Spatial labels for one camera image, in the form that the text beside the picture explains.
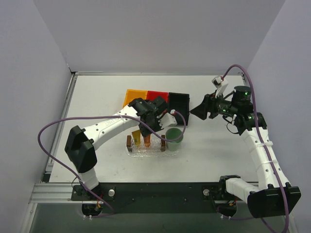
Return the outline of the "orange toothpaste tube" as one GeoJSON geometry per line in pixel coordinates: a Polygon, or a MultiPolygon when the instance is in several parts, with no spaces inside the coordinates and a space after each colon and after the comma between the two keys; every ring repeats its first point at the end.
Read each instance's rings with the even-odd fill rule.
{"type": "Polygon", "coordinates": [[[148,135],[148,136],[144,137],[143,140],[144,140],[145,148],[149,148],[151,145],[151,136],[148,135]]]}

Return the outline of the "yellow toothpaste tube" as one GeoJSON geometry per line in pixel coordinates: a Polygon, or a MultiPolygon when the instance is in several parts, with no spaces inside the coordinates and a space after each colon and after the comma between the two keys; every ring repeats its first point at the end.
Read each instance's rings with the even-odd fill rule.
{"type": "Polygon", "coordinates": [[[140,135],[141,135],[140,130],[136,130],[132,132],[133,141],[137,148],[140,148],[140,144],[141,144],[140,135]]]}

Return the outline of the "clear toothbrush holder brown ends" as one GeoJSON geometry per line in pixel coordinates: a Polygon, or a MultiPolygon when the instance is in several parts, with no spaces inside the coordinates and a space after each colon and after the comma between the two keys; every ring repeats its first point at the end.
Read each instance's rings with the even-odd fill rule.
{"type": "Polygon", "coordinates": [[[144,137],[140,136],[140,146],[135,144],[135,140],[132,135],[128,135],[125,143],[125,151],[129,155],[134,154],[146,154],[153,155],[154,153],[162,152],[162,142],[158,138],[150,138],[150,146],[145,147],[144,137]]]}

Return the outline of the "mint green cup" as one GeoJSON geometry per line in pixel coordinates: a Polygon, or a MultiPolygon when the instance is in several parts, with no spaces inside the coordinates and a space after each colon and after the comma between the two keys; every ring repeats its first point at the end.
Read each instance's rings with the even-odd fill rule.
{"type": "Polygon", "coordinates": [[[183,140],[182,131],[178,128],[170,128],[165,133],[167,149],[169,151],[177,151],[180,149],[181,142],[183,140]]]}

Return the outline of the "black plastic bin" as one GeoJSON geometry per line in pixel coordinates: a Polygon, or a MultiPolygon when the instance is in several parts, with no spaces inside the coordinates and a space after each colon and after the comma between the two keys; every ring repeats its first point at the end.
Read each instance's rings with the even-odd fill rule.
{"type": "Polygon", "coordinates": [[[188,125],[190,115],[190,95],[184,93],[169,92],[168,95],[168,111],[178,111],[185,119],[188,125]]]}

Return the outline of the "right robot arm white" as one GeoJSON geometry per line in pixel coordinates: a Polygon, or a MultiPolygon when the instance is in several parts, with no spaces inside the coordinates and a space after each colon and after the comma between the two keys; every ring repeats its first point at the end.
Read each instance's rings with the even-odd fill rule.
{"type": "Polygon", "coordinates": [[[251,94],[252,89],[247,86],[234,87],[230,101],[223,95],[206,94],[202,103],[190,113],[202,120],[218,115],[224,120],[230,117],[229,123],[237,128],[237,134],[243,138],[253,160],[258,186],[237,175],[221,176],[221,195],[233,195],[243,200],[254,218],[285,216],[295,207],[301,192],[282,172],[268,136],[267,124],[263,115],[255,112],[251,94]]]}

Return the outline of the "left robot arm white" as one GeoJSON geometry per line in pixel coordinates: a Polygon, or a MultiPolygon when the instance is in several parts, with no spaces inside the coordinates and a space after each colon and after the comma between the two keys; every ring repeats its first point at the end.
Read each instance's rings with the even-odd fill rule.
{"type": "Polygon", "coordinates": [[[168,111],[168,104],[162,97],[154,100],[136,98],[116,114],[94,125],[80,128],[73,127],[65,145],[65,152],[74,164],[84,185],[82,193],[89,199],[96,199],[102,194],[95,172],[97,164],[96,150],[114,136],[123,131],[139,126],[142,136],[147,137],[154,132],[175,124],[168,111]]]}

